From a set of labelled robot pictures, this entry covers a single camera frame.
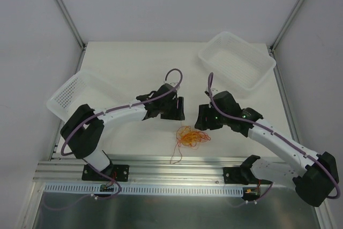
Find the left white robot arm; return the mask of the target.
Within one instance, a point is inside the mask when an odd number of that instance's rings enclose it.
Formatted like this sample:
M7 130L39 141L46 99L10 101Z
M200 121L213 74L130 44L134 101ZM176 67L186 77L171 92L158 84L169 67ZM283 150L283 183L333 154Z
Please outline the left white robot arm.
M124 106L95 114L95 109L83 104L68 119L60 133L71 154L94 168L100 180L108 180L113 173L113 163L100 148L105 130L133 121L144 121L160 116L164 120L184 121L184 98L170 84L158 90L139 95Z

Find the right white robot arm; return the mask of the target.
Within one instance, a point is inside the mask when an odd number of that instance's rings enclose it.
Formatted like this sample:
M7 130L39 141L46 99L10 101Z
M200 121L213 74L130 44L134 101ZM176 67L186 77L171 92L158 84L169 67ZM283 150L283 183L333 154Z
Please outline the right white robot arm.
M213 95L206 91L209 104L199 105L195 128L201 131L228 126L234 132L266 147L282 164L251 155L229 173L229 180L248 185L266 180L294 190L307 204L319 207L324 200L341 196L335 157L322 154L288 139L252 108L241 108L227 91Z

